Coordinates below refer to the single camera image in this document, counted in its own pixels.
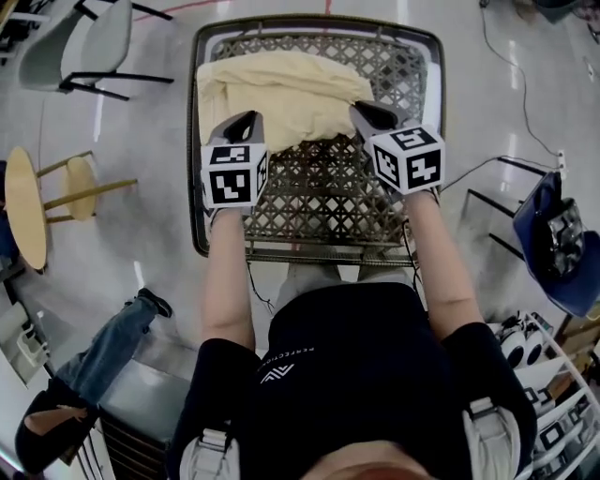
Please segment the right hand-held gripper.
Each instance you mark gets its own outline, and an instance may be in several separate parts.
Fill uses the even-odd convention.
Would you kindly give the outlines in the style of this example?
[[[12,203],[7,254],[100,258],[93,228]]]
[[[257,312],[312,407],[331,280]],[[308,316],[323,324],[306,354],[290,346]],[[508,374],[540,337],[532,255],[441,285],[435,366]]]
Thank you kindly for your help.
[[[444,140],[430,125],[397,129],[405,115],[381,102],[361,100],[350,107],[356,132],[366,141],[375,175],[402,196],[439,187],[444,181]],[[388,130],[378,135],[373,129]]]

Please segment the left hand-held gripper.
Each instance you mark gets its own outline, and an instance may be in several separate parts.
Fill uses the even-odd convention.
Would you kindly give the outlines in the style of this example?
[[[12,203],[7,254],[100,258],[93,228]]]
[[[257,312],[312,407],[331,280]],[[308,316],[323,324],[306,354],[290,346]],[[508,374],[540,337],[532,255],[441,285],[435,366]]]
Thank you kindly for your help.
[[[268,180],[263,116],[246,111],[228,118],[213,129],[208,144],[201,148],[205,208],[255,207]]]

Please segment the cream yellow cloth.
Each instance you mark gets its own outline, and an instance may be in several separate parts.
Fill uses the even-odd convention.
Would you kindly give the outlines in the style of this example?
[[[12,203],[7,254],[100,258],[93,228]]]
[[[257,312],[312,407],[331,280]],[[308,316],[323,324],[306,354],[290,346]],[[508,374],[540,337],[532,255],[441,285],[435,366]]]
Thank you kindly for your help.
[[[203,144],[228,118],[256,111],[272,153],[353,136],[350,107],[373,99],[369,81],[354,69],[304,52],[257,52],[205,63],[196,71],[196,88]]]

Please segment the person's left forearm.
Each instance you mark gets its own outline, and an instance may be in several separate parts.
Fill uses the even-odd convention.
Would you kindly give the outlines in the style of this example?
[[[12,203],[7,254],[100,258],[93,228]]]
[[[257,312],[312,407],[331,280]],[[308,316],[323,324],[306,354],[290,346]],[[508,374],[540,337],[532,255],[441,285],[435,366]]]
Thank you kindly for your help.
[[[255,350],[245,233],[239,209],[217,211],[202,284],[201,338],[221,338]]]

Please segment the person's right forearm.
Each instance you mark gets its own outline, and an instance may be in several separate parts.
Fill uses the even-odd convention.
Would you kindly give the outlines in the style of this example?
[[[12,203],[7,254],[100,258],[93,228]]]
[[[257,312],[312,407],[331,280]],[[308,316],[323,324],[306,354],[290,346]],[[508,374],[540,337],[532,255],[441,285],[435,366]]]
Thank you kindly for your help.
[[[422,190],[405,197],[421,269],[429,322],[443,340],[460,327],[483,321],[470,274],[446,229],[433,194]]]

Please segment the person's legs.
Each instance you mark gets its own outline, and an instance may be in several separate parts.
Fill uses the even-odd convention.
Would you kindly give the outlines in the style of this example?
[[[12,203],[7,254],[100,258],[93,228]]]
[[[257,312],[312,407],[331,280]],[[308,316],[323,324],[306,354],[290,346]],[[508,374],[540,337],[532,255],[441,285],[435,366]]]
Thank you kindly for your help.
[[[359,268],[355,282],[345,281],[336,265],[333,264],[302,264],[291,263],[285,281],[282,283],[275,313],[288,305],[296,297],[311,291],[365,283],[400,283],[411,287],[413,285],[408,273],[402,267],[385,267],[363,265]]]

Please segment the grey shell chair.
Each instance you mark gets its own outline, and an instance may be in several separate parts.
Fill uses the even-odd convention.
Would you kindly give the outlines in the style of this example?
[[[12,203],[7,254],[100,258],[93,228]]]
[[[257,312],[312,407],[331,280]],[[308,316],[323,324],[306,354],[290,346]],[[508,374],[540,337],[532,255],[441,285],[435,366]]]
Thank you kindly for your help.
[[[128,101],[129,97],[97,87],[102,80],[127,80],[149,83],[173,83],[172,78],[120,72],[128,57],[133,24],[133,12],[140,11],[151,17],[171,21],[173,17],[162,11],[140,5],[132,0],[98,0],[109,7],[97,15],[77,0],[72,10],[51,30],[34,41],[22,57],[18,79],[26,90],[69,94],[81,91],[106,98]],[[80,71],[62,73],[62,61],[68,42],[78,23],[92,21],[82,44]]]

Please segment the blue chair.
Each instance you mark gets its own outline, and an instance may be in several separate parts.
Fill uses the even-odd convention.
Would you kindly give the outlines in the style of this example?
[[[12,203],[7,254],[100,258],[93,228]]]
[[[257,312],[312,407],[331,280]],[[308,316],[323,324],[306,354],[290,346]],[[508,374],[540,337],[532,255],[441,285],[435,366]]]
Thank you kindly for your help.
[[[547,219],[562,196],[562,179],[550,172],[540,180],[513,220],[517,240],[532,277],[548,299],[574,317],[585,316],[600,299],[600,233],[584,227],[585,251],[575,274],[553,277],[548,271]]]

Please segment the black and silver handbag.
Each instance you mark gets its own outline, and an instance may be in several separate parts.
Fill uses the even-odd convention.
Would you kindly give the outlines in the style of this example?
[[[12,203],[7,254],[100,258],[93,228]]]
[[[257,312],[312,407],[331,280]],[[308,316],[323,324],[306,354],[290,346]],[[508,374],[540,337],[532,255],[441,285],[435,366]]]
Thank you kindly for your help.
[[[547,218],[547,270],[555,278],[575,274],[585,251],[584,229],[573,198],[560,199]]]

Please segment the round wooden table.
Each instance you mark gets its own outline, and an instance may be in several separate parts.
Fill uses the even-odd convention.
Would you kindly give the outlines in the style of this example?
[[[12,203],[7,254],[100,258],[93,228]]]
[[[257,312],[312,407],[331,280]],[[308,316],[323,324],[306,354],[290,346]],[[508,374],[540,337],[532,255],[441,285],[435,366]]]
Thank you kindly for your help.
[[[27,151],[18,146],[7,160],[5,194],[8,222],[24,261],[33,269],[46,268],[49,249],[48,226],[69,221],[86,221],[96,215],[98,196],[136,185],[136,179],[99,186],[88,159],[91,151],[62,159],[39,171],[34,169]],[[40,179],[64,170],[63,196],[45,202]]]

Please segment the person's torso in black shirt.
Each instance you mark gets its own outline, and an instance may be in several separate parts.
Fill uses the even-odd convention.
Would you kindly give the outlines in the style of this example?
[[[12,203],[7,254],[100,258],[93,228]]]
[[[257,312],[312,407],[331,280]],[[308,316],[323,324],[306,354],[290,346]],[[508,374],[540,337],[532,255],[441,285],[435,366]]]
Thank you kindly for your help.
[[[537,435],[533,405],[482,322],[437,339],[400,283],[304,293],[274,317],[266,355],[206,340],[167,459],[206,429],[238,443],[241,480],[300,480],[352,443],[394,443],[438,480],[520,473]]]

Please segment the white round headset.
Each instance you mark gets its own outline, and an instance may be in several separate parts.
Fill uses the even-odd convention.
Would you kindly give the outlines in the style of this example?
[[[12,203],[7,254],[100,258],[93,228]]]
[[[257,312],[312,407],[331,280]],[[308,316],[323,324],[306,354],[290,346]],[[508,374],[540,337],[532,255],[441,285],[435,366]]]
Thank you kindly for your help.
[[[500,341],[502,354],[511,368],[517,368],[520,364],[525,347],[525,337],[521,330],[502,330],[497,335]]]
[[[526,339],[524,354],[520,366],[522,368],[536,363],[543,349],[544,340],[540,337],[531,336]]]

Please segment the white metal shelf rack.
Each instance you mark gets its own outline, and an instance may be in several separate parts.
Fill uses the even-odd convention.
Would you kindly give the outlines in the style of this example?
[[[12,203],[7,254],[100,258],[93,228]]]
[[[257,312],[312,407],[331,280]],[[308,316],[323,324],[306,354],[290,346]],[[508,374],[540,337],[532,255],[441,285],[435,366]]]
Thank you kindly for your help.
[[[502,330],[513,329],[523,332],[525,342],[531,336],[544,340],[535,364],[514,368],[538,432],[531,459],[515,480],[600,480],[600,385],[584,376],[596,358],[579,372],[536,313],[519,311],[488,327],[497,340]]]

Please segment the black staircase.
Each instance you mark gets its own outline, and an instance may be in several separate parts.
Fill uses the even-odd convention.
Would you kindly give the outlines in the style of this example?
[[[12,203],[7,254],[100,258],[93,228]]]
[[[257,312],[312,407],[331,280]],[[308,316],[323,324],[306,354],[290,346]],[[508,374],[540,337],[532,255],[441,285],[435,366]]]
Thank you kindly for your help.
[[[167,480],[165,442],[100,409],[100,424],[115,480]]]

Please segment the black metal frame stand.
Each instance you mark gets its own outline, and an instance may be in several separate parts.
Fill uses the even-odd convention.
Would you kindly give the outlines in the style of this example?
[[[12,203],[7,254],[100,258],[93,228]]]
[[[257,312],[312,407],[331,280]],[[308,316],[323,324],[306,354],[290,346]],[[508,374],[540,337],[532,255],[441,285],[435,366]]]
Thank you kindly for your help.
[[[536,168],[534,166],[528,165],[523,160],[519,160],[514,157],[509,157],[509,156],[491,158],[490,160],[486,160],[484,163],[482,163],[481,167],[483,167],[487,163],[490,163],[493,161],[501,162],[505,165],[515,167],[515,168],[525,171],[527,173],[532,173],[532,174],[540,177],[541,179],[543,179],[546,176],[546,174],[548,173],[548,170],[541,170],[540,168]],[[505,204],[503,204],[493,198],[490,198],[489,196],[487,196],[477,190],[474,190],[472,188],[469,188],[467,190],[467,198],[470,198],[470,197],[474,197],[475,199],[479,200],[480,202],[485,203],[486,205],[490,206],[492,209],[494,209],[494,210],[502,213],[504,216],[508,217],[510,220],[514,220],[517,215],[517,211],[511,210]],[[510,252],[512,255],[514,255],[521,261],[525,262],[525,257],[520,249],[513,246],[508,241],[502,239],[499,235],[497,235],[493,232],[489,232],[487,234],[487,236],[494,243],[501,246],[502,248],[504,248],[505,250]]]

